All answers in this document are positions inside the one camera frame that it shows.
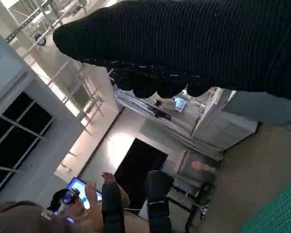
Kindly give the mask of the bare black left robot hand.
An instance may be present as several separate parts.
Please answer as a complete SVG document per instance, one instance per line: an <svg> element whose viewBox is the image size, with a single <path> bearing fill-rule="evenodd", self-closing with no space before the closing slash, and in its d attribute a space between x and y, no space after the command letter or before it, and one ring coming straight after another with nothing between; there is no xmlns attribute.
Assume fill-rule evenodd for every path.
<svg viewBox="0 0 291 233"><path fill-rule="evenodd" d="M151 233L171 233L167 193L173 178L164 172L152 170L147 174L145 189L148 228ZM124 207L119 185L110 178L102 186L102 216L104 233L125 233Z"/></svg>

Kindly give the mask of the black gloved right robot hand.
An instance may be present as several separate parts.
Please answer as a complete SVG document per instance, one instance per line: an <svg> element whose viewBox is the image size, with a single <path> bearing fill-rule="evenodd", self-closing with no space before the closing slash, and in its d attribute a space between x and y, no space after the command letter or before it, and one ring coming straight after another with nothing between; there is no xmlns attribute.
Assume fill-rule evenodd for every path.
<svg viewBox="0 0 291 233"><path fill-rule="evenodd" d="M138 98L212 87L291 100L291 0L126 0L53 33Z"/></svg>

